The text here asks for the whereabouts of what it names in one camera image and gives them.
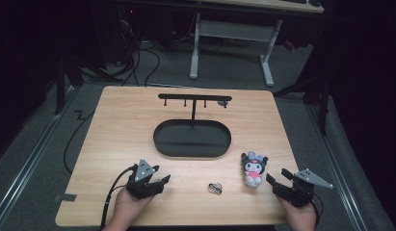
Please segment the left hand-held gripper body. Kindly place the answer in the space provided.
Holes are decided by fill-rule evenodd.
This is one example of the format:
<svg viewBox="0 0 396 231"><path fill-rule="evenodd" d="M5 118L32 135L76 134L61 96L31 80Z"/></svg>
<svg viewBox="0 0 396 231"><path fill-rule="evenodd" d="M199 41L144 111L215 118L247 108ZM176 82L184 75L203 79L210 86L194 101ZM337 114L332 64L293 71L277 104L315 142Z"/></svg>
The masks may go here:
<svg viewBox="0 0 396 231"><path fill-rule="evenodd" d="M164 187L156 188L153 187L154 182L150 182L153 174L151 172L151 166L146 160L141 159L137 165L133 166L133 172L129 176L126 184L126 189L135 198L142 199L150 196L154 196L161 193Z"/></svg>

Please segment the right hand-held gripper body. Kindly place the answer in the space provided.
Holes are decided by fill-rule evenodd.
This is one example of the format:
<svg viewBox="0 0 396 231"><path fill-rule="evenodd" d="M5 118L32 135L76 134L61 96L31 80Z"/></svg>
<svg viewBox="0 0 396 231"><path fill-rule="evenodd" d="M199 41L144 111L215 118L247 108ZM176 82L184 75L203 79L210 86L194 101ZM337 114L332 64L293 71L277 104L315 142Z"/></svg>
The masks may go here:
<svg viewBox="0 0 396 231"><path fill-rule="evenodd" d="M292 182L291 187L284 186L277 182L273 187L273 193L287 200L295 207L303 207L312 202L315 195L315 186L328 189L333 188L333 184L327 182L309 168L295 172L293 175L294 178L290 180Z"/></svg>

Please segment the black and pink plush toy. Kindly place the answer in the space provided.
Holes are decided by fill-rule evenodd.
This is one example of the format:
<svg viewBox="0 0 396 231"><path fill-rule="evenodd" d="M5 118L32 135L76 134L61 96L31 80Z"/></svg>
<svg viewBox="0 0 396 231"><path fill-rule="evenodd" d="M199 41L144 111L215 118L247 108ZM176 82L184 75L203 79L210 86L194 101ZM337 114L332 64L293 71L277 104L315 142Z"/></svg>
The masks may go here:
<svg viewBox="0 0 396 231"><path fill-rule="evenodd" d="M253 151L241 154L245 184L257 188L262 183L262 174L266 171L268 158Z"/></svg>

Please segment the black key rack with tray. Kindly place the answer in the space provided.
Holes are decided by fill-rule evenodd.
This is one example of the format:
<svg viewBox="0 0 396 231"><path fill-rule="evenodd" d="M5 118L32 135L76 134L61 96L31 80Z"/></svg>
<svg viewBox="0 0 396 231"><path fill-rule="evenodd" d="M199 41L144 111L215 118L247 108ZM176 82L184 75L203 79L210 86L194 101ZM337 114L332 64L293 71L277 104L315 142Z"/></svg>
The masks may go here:
<svg viewBox="0 0 396 231"><path fill-rule="evenodd" d="M226 125L216 120L196 119L197 104L208 101L232 100L228 95L175 94L159 93L164 100L183 100L192 102L190 119L168 119L154 130L153 141L156 149L167 157L174 158L218 158L226 153L231 144L231 133Z"/></svg>

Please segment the person's right hand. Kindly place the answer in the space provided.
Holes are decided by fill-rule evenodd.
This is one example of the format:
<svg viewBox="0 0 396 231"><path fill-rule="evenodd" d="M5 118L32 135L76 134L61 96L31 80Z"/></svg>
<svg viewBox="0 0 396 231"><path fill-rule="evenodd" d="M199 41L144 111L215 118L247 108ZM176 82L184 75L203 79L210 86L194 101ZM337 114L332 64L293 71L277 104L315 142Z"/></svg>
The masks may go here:
<svg viewBox="0 0 396 231"><path fill-rule="evenodd" d="M295 207L287 200L277 197L277 200L286 213L286 219L289 225L314 225L316 223L316 214L311 204L303 207Z"/></svg>

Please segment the person's left hand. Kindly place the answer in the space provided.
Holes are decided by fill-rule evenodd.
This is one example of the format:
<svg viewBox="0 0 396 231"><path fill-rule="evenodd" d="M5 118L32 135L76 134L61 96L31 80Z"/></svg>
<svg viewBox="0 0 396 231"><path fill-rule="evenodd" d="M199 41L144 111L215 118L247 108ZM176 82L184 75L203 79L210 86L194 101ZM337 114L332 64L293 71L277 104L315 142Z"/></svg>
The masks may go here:
<svg viewBox="0 0 396 231"><path fill-rule="evenodd" d="M152 201L153 196L138 199L133 197L127 189L118 192L112 220L121 220L132 224Z"/></svg>

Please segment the grey tape piece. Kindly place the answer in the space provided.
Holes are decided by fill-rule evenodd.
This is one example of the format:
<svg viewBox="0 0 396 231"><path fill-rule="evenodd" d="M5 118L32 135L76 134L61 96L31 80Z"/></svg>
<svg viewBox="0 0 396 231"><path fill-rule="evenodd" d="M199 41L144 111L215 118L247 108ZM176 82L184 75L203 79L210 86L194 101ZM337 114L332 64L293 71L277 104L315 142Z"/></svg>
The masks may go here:
<svg viewBox="0 0 396 231"><path fill-rule="evenodd" d="M61 202L61 201L74 202L76 196L77 196L76 194L70 194L70 193L56 194L53 200L56 202Z"/></svg>

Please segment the black metal stand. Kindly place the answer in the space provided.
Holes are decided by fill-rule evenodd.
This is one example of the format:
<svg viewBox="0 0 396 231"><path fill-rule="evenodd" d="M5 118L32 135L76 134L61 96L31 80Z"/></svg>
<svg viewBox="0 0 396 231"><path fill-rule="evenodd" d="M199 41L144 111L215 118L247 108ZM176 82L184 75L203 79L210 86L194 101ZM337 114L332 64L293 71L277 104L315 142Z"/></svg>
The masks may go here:
<svg viewBox="0 0 396 231"><path fill-rule="evenodd" d="M304 93L304 104L317 103L319 105L317 124L320 132L325 136L327 134L326 119L329 112L330 79L324 76L315 76L306 80L299 80L294 85L274 92L273 96L282 97L294 91Z"/></svg>
<svg viewBox="0 0 396 231"><path fill-rule="evenodd" d="M62 56L57 63L56 115L61 113L66 104L66 79L74 87L81 87L84 83L79 62L75 57Z"/></svg>

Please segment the black computer tower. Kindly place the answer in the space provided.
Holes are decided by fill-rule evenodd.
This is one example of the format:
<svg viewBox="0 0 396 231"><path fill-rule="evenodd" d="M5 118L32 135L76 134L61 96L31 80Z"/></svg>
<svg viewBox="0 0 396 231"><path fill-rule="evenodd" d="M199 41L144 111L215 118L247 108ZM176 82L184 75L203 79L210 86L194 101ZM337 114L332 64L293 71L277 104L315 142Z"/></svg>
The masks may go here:
<svg viewBox="0 0 396 231"><path fill-rule="evenodd" d="M119 36L122 41L123 54L121 60L130 64L130 59L137 46L137 23L132 8L117 7Z"/></svg>

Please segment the desk with white metal legs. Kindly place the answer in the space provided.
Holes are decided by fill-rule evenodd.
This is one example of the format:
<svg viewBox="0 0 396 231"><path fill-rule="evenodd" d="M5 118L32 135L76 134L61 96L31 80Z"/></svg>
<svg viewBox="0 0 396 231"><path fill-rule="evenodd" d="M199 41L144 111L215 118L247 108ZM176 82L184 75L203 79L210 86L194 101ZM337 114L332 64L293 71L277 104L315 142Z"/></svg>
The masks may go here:
<svg viewBox="0 0 396 231"><path fill-rule="evenodd" d="M312 6L308 0L191 0L196 7L231 7L233 10L267 10L272 13L299 13L317 15L324 8ZM191 59L190 78L198 77L199 39L201 37L220 39L239 39L266 42L265 53L259 56L263 76L267 87L274 85L269 59L275 46L282 24L282 17L272 20L272 25L262 26L253 23L226 22L224 19L202 19L200 12L195 16L194 49Z"/></svg>

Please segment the metal floor rail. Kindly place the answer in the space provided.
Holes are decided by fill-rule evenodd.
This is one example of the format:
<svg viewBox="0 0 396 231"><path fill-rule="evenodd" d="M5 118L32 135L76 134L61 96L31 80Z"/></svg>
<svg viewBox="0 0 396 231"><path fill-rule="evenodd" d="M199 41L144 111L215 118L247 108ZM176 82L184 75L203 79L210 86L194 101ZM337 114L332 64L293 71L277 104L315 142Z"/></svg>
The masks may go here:
<svg viewBox="0 0 396 231"><path fill-rule="evenodd" d="M56 91L33 113L0 160L0 228L29 182L66 107L79 92L68 87L66 103L56 111Z"/></svg>
<svg viewBox="0 0 396 231"><path fill-rule="evenodd" d="M328 166L330 167L331 175L333 178L334 185L336 190L339 193L342 204L346 210L348 218L354 228L355 231L367 231L366 223L361 215L361 212L356 204L355 197L351 192L350 187L347 184L347 180L340 168L339 163L337 162L333 149L330 145L328 137L323 134L320 129L318 123L318 115L315 112L313 106L305 105L304 106L310 120L313 124L314 129L316 130L319 140L324 148L324 156L327 159Z"/></svg>

